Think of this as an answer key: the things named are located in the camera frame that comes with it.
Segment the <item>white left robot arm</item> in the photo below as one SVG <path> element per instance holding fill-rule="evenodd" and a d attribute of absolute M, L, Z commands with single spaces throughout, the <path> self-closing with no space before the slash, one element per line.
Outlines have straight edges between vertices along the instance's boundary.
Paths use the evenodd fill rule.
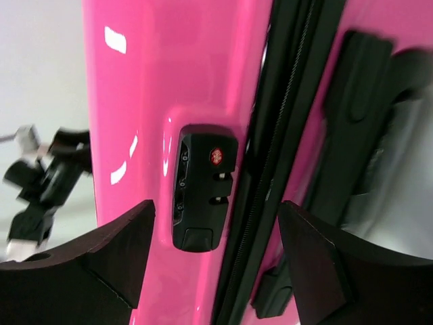
<path fill-rule="evenodd" d="M 3 180 L 18 186 L 18 198 L 28 205 L 12 219 L 5 260 L 21 262 L 44 250 L 56 212 L 80 176 L 93 173 L 91 138 L 88 129 L 59 128 L 52 141 L 44 144 L 34 125 L 24 125 L 1 138 L 2 142 L 11 140 L 18 144 L 21 158 L 7 169 Z"/>

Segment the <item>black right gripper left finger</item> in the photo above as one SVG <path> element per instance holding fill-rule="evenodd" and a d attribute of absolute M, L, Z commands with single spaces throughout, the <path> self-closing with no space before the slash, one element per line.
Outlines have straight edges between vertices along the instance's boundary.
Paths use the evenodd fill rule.
<path fill-rule="evenodd" d="M 22 262 L 1 264 L 2 324 L 128 324 L 138 307 L 155 206 Z"/>

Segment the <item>pink hard-shell suitcase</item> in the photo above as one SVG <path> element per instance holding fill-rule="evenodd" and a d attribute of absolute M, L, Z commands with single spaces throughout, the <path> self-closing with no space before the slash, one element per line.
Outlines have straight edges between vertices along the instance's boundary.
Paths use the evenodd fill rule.
<path fill-rule="evenodd" d="M 156 210 L 128 324 L 301 324 L 285 201 L 380 244 L 431 205 L 431 1 L 84 1 L 97 227 Z"/>

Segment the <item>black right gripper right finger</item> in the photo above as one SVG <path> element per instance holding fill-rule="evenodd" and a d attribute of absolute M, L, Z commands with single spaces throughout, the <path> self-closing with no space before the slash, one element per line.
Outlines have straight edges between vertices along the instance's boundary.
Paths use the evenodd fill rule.
<path fill-rule="evenodd" d="M 290 201 L 278 220 L 301 324 L 432 323 L 432 260 L 363 240 Z"/>

